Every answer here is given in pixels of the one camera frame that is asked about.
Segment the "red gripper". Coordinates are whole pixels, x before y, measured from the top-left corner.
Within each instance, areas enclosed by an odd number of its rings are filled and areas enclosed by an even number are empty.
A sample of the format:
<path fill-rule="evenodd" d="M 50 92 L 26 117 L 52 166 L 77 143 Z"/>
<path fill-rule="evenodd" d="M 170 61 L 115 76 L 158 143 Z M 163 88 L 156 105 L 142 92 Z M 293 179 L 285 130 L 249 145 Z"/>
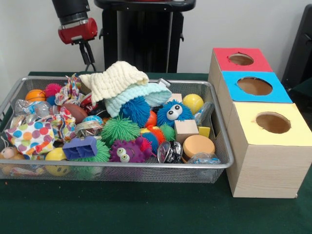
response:
<path fill-rule="evenodd" d="M 87 71 L 90 66 L 93 68 L 94 72 L 97 71 L 93 52 L 88 41 L 94 39 L 97 34 L 98 27 L 93 18 L 66 24 L 58 29 L 58 35 L 64 44 L 73 44 L 81 39 L 86 41 L 79 43 L 79 49 L 86 65 L 85 71 Z"/>

